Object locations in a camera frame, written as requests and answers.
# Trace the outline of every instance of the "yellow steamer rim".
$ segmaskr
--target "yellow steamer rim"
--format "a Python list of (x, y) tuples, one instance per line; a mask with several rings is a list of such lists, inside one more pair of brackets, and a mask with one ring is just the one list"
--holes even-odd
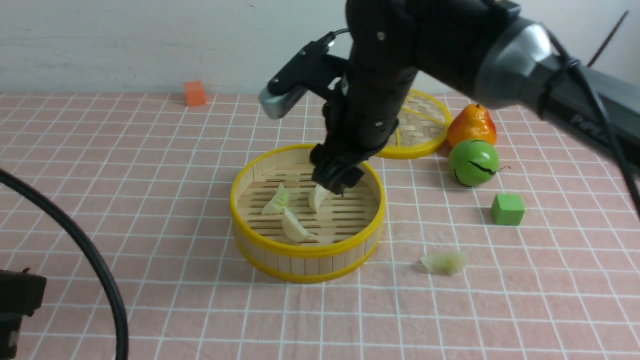
[[(385, 192), (367, 163), (360, 183), (344, 197), (329, 194), (316, 214), (308, 205), (314, 144), (269, 151), (240, 171), (229, 197), (236, 244), (256, 269), (281, 280), (313, 283), (342, 277), (364, 264), (375, 251), (382, 232)], [(261, 215), (280, 183), (289, 190), (289, 209), (320, 243), (285, 243), (281, 215)]]
[(411, 89), (398, 120), (400, 125), (377, 157), (408, 160), (433, 154), (447, 140), (453, 116), (438, 99)]

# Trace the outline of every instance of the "white grid line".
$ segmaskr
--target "white grid line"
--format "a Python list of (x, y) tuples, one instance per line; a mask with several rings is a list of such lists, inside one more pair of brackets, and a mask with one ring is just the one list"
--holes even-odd
[[(542, 156), (543, 156), (545, 159), (547, 158), (547, 157), (546, 157), (546, 155), (544, 154), (544, 152), (542, 152)], [(525, 178), (527, 179), (527, 184), (528, 184), (528, 185), (533, 189), (533, 185), (531, 184), (531, 181), (529, 180), (529, 178), (528, 178), (528, 177), (525, 177)], [(557, 183), (558, 187), (560, 187), (560, 183), (557, 181), (557, 179), (556, 179), (556, 183)], [(537, 197), (537, 195), (536, 195), (536, 193), (535, 193), (535, 192), (533, 192), (533, 196), (534, 196), (534, 198), (536, 199), (536, 202), (539, 204), (539, 203), (540, 203), (540, 201), (538, 200), (538, 197)], [(544, 213), (543, 213), (543, 214), (542, 214), (542, 216), (543, 216), (543, 218), (544, 218), (545, 223), (547, 224), (547, 226), (549, 226), (549, 224), (550, 224), (550, 223), (549, 223), (549, 221), (548, 221), (548, 218), (547, 218), (546, 214), (544, 214)], [(520, 238), (522, 238), (522, 233), (521, 233), (520, 229), (518, 229), (518, 233), (519, 233), (519, 235), (520, 235)], [(555, 243), (555, 244), (556, 244), (556, 246), (557, 246), (556, 236), (555, 236), (555, 234), (554, 234), (553, 232), (551, 233), (551, 237), (552, 237), (552, 239), (553, 239), (554, 243)], [(529, 254), (529, 251), (528, 251), (527, 249), (525, 249), (525, 252), (526, 252), (526, 254), (527, 254), (527, 259), (531, 262), (531, 255)], [(566, 267), (566, 268), (569, 268), (569, 266), (567, 266), (567, 262), (566, 262), (566, 260), (565, 260), (565, 258), (564, 258), (564, 256), (563, 256), (562, 252), (560, 252), (560, 258), (562, 259), (562, 262), (563, 262), (563, 264), (565, 265), (565, 267)], [(543, 286), (542, 286), (542, 282), (540, 281), (540, 274), (538, 273), (538, 271), (535, 271), (535, 272), (536, 272), (536, 280), (537, 280), (537, 282), (538, 282), (538, 286), (539, 286), (539, 287), (540, 287), (540, 289), (544, 292), (544, 289), (543, 289)], [(590, 323), (590, 325), (591, 325), (591, 329), (593, 330), (593, 333), (595, 334), (596, 339), (598, 340), (598, 346), (600, 347), (600, 350), (604, 350), (604, 347), (602, 346), (602, 342), (600, 341), (600, 338), (598, 337), (598, 333), (596, 332), (595, 327), (594, 327), (594, 326), (593, 326), (593, 324), (591, 323), (591, 319), (590, 319), (589, 314), (588, 314), (588, 312), (587, 312), (587, 308), (586, 308), (586, 306), (584, 305), (584, 302), (582, 301), (582, 297), (579, 295), (578, 287), (577, 287), (577, 285), (576, 285), (576, 281), (575, 281), (575, 277), (573, 276), (573, 272), (572, 272), (571, 270), (569, 270), (569, 274), (570, 274), (571, 279), (572, 279), (572, 283), (573, 283), (573, 287), (574, 287), (575, 293), (576, 293), (576, 294), (578, 294), (578, 295), (577, 295), (577, 297), (578, 297), (578, 299), (580, 300), (580, 304), (581, 304), (581, 306), (582, 306), (582, 309), (583, 309), (583, 310), (584, 310), (584, 312), (587, 314), (587, 317), (588, 317), (588, 319), (589, 319), (589, 323)], [(561, 348), (561, 349), (562, 349), (562, 351), (563, 351), (564, 359), (565, 359), (565, 360), (568, 360), (568, 358), (567, 358), (567, 353), (566, 353), (566, 350), (565, 350), (565, 348), (564, 348), (564, 343), (563, 343), (563, 341), (562, 341), (562, 339), (561, 339), (561, 337), (560, 337), (560, 333), (559, 333), (559, 331), (558, 331), (558, 329), (557, 329), (557, 326), (556, 326), (556, 322), (555, 322), (555, 319), (554, 319), (554, 314), (553, 314), (553, 312), (551, 312), (551, 308), (550, 308), (550, 306), (549, 306), (549, 304), (548, 304), (547, 295), (542, 295), (542, 299), (543, 299), (543, 301), (544, 301), (544, 303), (545, 303), (545, 307), (547, 308), (547, 312), (549, 313), (549, 317), (552, 319), (552, 320), (551, 320), (551, 324), (553, 325), (554, 332), (556, 333), (556, 338), (557, 338), (557, 340), (558, 340), (558, 343), (560, 344), (560, 348)]]
[[(387, 183), (387, 172), (385, 171), (385, 161), (382, 161), (382, 183), (386, 184)], [(385, 204), (385, 211), (387, 213), (387, 218), (391, 217), (391, 213), (389, 211), (389, 204), (386, 203)], [(391, 223), (387, 222), (387, 233), (389, 234), (389, 241), (391, 242), (389, 244), (389, 251), (390, 251), (390, 255), (391, 255), (391, 261), (395, 262), (396, 258), (394, 257), (394, 247), (393, 247), (393, 243), (392, 243), (392, 232), (391, 232)], [(400, 298), (398, 296), (398, 290), (397, 290), (397, 276), (396, 276), (396, 267), (395, 266), (391, 266), (391, 272), (392, 272), (392, 276), (394, 278), (394, 301), (396, 302), (396, 315), (397, 315), (397, 326), (398, 326), (398, 338), (399, 338), (399, 343), (400, 343), (400, 355), (402, 360), (405, 359), (404, 357), (404, 347), (403, 347), (403, 339), (402, 339), (402, 321), (400, 318)], [(362, 315), (360, 315), (360, 332), (362, 332)]]

